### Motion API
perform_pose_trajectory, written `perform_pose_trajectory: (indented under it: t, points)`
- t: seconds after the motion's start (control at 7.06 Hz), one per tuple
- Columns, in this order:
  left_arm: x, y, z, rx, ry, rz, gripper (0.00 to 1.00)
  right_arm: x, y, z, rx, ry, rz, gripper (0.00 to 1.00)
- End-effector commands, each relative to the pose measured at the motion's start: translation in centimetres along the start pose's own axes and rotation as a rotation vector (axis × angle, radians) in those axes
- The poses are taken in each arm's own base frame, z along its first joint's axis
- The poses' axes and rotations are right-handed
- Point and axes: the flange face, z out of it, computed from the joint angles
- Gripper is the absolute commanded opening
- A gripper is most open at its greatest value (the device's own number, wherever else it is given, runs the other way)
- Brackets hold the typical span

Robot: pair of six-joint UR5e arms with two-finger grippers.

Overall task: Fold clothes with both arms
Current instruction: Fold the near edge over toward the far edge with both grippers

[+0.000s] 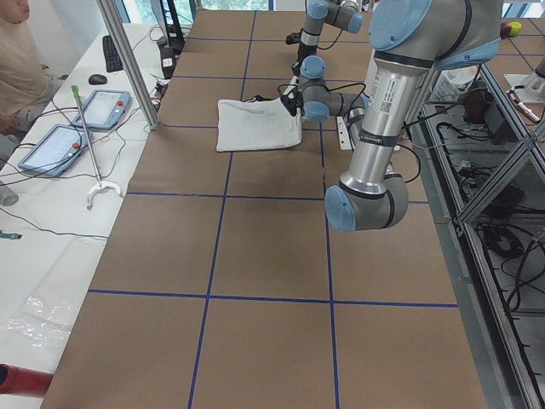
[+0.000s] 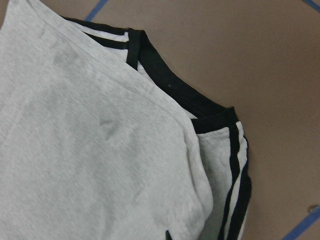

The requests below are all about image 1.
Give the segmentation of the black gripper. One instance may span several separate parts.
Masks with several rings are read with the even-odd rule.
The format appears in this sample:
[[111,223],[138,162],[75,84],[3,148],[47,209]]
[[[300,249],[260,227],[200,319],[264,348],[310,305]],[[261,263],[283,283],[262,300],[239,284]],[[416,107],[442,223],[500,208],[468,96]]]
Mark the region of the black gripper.
[[296,117],[301,114],[304,100],[300,95],[287,97],[287,110],[292,117]]
[[301,64],[310,55],[317,54],[317,45],[307,45],[303,42],[299,42],[297,50],[297,59],[291,66],[291,70],[294,75],[301,74]]

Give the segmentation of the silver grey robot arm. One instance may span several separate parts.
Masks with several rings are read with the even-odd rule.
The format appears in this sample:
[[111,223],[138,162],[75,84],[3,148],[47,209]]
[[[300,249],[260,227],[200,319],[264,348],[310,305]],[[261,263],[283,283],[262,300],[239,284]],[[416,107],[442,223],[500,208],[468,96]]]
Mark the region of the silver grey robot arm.
[[324,25],[333,26],[342,32],[357,34],[363,23],[362,1],[311,1],[306,8],[302,29],[292,32],[285,39],[288,45],[298,45],[297,58],[291,66],[293,74],[299,76],[303,60],[317,54]]
[[416,88],[433,70],[475,66],[499,49],[499,1],[381,1],[370,19],[376,72],[368,92],[328,89],[316,50],[324,25],[356,33],[363,24],[357,1],[313,1],[299,37],[294,73],[304,116],[321,123],[343,116],[355,149],[347,171],[329,187],[324,208],[338,231],[389,228],[402,220],[408,191],[391,164],[404,120],[419,107]]

